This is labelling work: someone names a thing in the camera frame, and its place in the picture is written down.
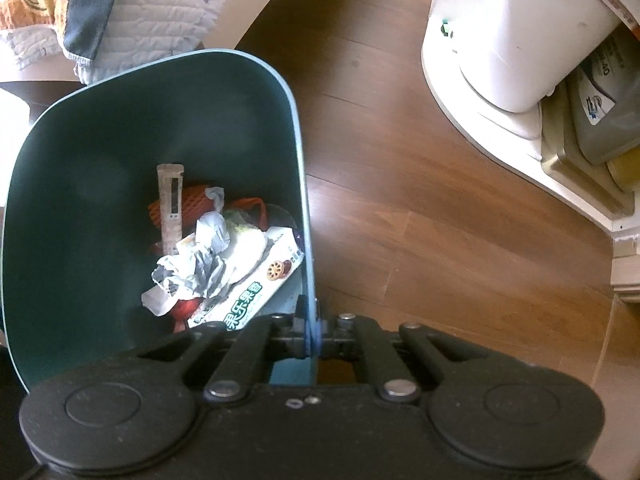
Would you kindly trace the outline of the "white paper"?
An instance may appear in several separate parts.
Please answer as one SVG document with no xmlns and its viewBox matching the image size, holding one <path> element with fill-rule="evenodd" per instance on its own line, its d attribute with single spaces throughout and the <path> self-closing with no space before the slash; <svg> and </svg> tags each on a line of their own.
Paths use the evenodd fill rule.
<svg viewBox="0 0 640 480">
<path fill-rule="evenodd" d="M 208 297 L 226 270 L 220 254 L 229 246 L 224 216 L 217 211 L 203 214 L 192 240 L 180 240 L 176 254 L 158 259 L 151 273 L 154 286 L 141 295 L 142 306 L 155 316 L 163 316 L 178 301 Z"/>
</svg>

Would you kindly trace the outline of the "orange net bag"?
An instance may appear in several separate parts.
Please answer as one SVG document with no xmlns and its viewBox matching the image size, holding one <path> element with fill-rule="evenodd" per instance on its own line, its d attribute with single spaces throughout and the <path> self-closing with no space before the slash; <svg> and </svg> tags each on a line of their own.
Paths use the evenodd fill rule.
<svg viewBox="0 0 640 480">
<path fill-rule="evenodd" d="M 194 228 L 195 223 L 206 212 L 215 209 L 218 198 L 215 189 L 205 184 L 190 185 L 182 190 L 182 226 L 187 229 Z M 268 212 L 265 202 L 259 197 L 245 197 L 232 200 L 228 206 L 222 206 L 223 210 L 239 210 L 256 214 L 250 223 L 265 231 L 268 229 Z"/>
</svg>

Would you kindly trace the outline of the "beige stick wrapper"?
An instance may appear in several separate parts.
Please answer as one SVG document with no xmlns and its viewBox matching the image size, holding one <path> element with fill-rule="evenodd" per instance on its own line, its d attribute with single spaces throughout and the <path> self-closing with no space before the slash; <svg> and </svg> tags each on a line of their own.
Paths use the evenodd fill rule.
<svg viewBox="0 0 640 480">
<path fill-rule="evenodd" d="M 181 164 L 160 164 L 156 167 L 160 232 L 165 256 L 175 254 L 177 243 L 182 239 L 183 171 Z"/>
</svg>

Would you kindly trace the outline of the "grey flat packages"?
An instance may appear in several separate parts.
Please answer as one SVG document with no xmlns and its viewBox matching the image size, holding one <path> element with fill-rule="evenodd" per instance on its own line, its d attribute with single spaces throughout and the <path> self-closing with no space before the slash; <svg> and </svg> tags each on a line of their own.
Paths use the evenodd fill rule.
<svg viewBox="0 0 640 480">
<path fill-rule="evenodd" d="M 639 145 L 639 40 L 618 26 L 542 101 L 542 171 L 611 220 L 634 191 L 608 163 Z"/>
</svg>

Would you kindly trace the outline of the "white cylindrical container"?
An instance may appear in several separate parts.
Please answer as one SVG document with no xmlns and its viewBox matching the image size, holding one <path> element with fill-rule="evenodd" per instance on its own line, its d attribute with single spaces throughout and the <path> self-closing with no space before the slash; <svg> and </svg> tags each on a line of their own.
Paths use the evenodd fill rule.
<svg viewBox="0 0 640 480">
<path fill-rule="evenodd" d="M 600 0 L 480 0 L 454 40 L 473 89 L 502 110 L 524 113 L 619 24 Z"/>
</svg>

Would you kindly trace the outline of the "wilted cabbage leaf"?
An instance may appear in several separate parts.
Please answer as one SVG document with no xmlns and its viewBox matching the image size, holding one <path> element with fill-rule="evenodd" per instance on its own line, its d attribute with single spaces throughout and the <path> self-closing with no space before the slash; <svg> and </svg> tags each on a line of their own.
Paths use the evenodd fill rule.
<svg viewBox="0 0 640 480">
<path fill-rule="evenodd" d="M 224 222 L 232 240 L 236 240 L 241 234 L 246 232 L 264 231 L 258 226 L 256 220 L 245 210 L 230 209 L 224 212 Z"/>
</svg>

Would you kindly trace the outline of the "small green clip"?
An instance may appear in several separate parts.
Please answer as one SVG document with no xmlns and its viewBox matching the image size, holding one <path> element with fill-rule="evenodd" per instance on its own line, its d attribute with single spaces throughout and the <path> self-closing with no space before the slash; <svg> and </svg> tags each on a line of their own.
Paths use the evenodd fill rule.
<svg viewBox="0 0 640 480">
<path fill-rule="evenodd" d="M 442 36 L 451 39 L 454 36 L 454 23 L 450 18 L 443 18 L 440 24 L 440 32 Z"/>
</svg>

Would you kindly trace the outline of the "white green snack package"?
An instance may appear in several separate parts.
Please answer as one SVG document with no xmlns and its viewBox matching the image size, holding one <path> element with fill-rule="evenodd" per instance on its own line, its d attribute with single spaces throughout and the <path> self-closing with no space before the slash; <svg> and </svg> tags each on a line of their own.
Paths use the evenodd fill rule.
<svg viewBox="0 0 640 480">
<path fill-rule="evenodd" d="M 242 328 L 257 315 L 293 313 L 303 293 L 304 252 L 298 232 L 286 226 L 267 231 L 267 252 L 256 269 L 232 287 L 224 300 L 207 300 L 186 321 L 186 326 L 223 322 L 227 330 Z"/>
</svg>

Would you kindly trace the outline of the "teal plastic trash bin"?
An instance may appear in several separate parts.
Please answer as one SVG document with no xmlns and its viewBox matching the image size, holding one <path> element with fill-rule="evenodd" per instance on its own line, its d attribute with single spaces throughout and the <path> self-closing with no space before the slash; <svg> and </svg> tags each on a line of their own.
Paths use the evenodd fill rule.
<svg viewBox="0 0 640 480">
<path fill-rule="evenodd" d="M 78 90 L 30 129 L 4 210 L 2 320 L 25 389 L 171 333 L 141 303 L 165 162 L 186 183 L 284 209 L 311 252 L 298 110 L 269 64 L 201 50 Z"/>
</svg>

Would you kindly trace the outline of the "white shelf unit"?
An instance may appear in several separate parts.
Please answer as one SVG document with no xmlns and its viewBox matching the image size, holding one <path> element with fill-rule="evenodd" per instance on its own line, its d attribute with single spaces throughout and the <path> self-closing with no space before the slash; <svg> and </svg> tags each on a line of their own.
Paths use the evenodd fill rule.
<svg viewBox="0 0 640 480">
<path fill-rule="evenodd" d="M 479 2 L 432 0 L 421 51 L 428 88 L 447 117 L 484 154 L 568 203 L 608 232 L 614 249 L 611 270 L 614 292 L 620 300 L 634 304 L 639 299 L 639 145 L 608 163 L 615 180 L 628 184 L 634 191 L 631 216 L 611 220 L 547 176 L 541 168 L 542 101 L 552 96 L 559 84 L 524 113 L 502 110 L 482 98 L 466 81 L 454 36 L 449 39 L 440 32 L 443 18 L 450 18 L 456 31 Z"/>
</svg>

